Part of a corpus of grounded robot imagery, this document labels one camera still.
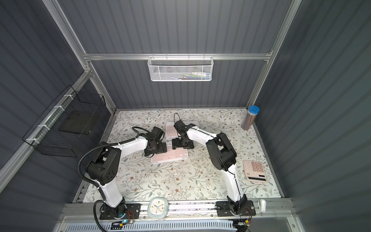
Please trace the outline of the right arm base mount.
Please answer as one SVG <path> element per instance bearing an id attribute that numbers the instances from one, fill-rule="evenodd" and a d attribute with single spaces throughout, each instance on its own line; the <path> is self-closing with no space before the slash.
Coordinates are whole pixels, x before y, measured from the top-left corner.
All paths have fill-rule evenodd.
<path id="1" fill-rule="evenodd" d="M 228 201 L 218 201 L 215 203 L 215 209 L 219 217 L 252 217 L 256 215 L 256 210 L 252 201 L 237 204 Z"/>

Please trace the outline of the pink keyboard row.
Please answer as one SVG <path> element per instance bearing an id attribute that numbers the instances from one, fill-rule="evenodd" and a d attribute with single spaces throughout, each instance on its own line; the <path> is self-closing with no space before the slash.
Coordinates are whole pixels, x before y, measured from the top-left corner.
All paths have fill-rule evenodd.
<path id="1" fill-rule="evenodd" d="M 165 163 L 165 162 L 184 160 L 187 158 L 188 158 L 187 149 L 183 149 L 183 148 L 173 149 L 172 146 L 167 146 L 167 152 L 155 154 L 151 158 L 151 163 L 159 164 L 159 163 Z"/>
<path id="2" fill-rule="evenodd" d="M 199 126 L 197 121 L 183 121 L 185 125 L 194 124 L 195 126 Z M 165 128 L 165 140 L 170 141 L 178 137 L 177 131 L 174 127 L 174 122 L 167 122 Z"/>

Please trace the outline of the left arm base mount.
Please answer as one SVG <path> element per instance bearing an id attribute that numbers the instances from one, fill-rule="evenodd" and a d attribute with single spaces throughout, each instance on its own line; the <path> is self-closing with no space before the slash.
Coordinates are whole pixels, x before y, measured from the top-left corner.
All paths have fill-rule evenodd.
<path id="1" fill-rule="evenodd" d="M 138 219 L 141 204 L 120 204 L 116 208 L 104 203 L 100 209 L 100 220 Z"/>

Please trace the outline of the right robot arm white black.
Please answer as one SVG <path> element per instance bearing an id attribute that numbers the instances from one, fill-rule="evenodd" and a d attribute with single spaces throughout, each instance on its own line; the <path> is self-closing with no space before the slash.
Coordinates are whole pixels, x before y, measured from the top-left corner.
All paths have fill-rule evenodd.
<path id="1" fill-rule="evenodd" d="M 237 153 L 226 134 L 204 131 L 194 124 L 186 125 L 179 120 L 174 123 L 178 138 L 172 140 L 173 149 L 193 149 L 194 142 L 207 148 L 213 166 L 221 171 L 226 186 L 231 213 L 238 215 L 247 204 L 247 196 L 242 191 L 236 171 Z"/>

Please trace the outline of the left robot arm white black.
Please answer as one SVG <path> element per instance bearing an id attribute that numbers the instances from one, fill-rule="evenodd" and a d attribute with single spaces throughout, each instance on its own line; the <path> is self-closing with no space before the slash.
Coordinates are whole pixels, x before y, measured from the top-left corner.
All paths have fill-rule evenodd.
<path id="1" fill-rule="evenodd" d="M 162 129 L 154 127 L 148 131 L 144 128 L 132 127 L 132 130 L 136 132 L 135 137 L 122 142 L 102 144 L 83 156 L 83 158 L 91 157 L 86 167 L 88 177 L 81 173 L 83 160 L 78 163 L 80 177 L 94 185 L 99 190 L 103 202 L 111 208 L 117 208 L 124 203 L 124 197 L 116 183 L 120 159 L 139 151 L 143 151 L 147 157 L 167 152 L 166 143 L 162 141 L 165 136 Z"/>

